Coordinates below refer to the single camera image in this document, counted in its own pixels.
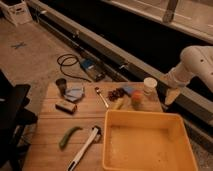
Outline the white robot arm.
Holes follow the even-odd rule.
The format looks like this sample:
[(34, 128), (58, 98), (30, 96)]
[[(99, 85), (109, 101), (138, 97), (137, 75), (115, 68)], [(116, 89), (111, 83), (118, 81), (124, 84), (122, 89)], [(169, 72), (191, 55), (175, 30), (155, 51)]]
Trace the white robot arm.
[(163, 76), (169, 88), (165, 104), (171, 105), (194, 77), (198, 77), (213, 93), (213, 46), (188, 46), (180, 53), (179, 63)]

